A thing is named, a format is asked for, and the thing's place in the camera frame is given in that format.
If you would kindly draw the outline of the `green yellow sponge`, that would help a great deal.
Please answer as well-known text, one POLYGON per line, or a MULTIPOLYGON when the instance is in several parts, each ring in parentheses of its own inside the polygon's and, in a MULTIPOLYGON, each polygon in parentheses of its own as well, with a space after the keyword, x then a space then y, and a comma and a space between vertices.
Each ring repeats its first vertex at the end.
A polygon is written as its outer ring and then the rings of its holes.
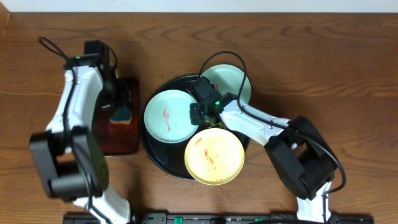
POLYGON ((114 124, 128 125, 132 120, 132 114, 125 105, 122 105, 116 108, 109 120, 114 124))

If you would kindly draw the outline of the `pale green plate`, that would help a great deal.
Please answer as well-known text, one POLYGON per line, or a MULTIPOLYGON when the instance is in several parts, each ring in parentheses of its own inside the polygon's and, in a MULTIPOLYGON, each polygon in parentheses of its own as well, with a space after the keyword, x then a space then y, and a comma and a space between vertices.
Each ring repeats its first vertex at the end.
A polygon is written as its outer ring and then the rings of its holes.
POLYGON ((206 77, 222 95, 228 92, 237 95, 244 72, 233 65, 219 64, 205 70, 202 76, 206 77))

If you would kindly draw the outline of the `light blue plate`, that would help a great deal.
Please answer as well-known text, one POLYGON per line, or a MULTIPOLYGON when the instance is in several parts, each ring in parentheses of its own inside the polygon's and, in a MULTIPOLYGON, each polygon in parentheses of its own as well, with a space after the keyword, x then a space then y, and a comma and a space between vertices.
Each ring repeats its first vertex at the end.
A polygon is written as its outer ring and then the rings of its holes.
POLYGON ((151 98, 144 111, 144 124, 156 140, 174 144, 187 140, 198 129, 190 119, 194 97, 181 90, 165 90, 151 98))

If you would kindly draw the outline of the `yellow plate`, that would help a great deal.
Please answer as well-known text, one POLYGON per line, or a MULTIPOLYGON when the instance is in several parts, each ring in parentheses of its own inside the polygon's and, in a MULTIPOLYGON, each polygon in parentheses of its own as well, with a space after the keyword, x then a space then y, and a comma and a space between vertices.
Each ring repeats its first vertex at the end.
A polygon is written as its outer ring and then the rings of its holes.
POLYGON ((189 140, 184 154, 189 174, 206 185, 223 185, 233 180, 244 164, 244 148, 230 131, 210 128, 189 140))

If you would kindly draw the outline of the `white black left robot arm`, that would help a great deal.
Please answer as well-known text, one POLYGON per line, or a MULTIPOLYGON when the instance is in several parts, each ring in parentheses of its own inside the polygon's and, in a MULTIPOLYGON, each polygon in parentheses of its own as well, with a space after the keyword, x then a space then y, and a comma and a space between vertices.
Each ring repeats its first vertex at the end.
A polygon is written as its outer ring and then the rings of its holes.
POLYGON ((44 36, 38 41, 65 60, 65 85, 55 115, 44 132, 34 133, 29 149, 45 193, 90 212, 100 223, 130 223, 131 205, 109 184, 105 156, 91 130, 98 110, 129 101, 118 77, 114 50, 86 41, 83 55, 70 57, 44 36))

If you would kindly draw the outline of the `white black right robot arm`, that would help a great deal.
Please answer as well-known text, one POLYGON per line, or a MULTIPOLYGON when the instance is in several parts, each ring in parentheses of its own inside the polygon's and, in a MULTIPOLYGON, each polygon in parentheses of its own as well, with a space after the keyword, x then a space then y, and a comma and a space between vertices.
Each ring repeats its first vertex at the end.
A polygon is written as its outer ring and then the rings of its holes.
POLYGON ((328 196, 346 184, 343 167, 317 128, 304 116, 278 118, 249 106, 239 94, 222 95, 200 76, 189 87, 196 102, 192 124, 241 133, 264 146, 280 180, 297 197, 300 221, 328 223, 328 196))

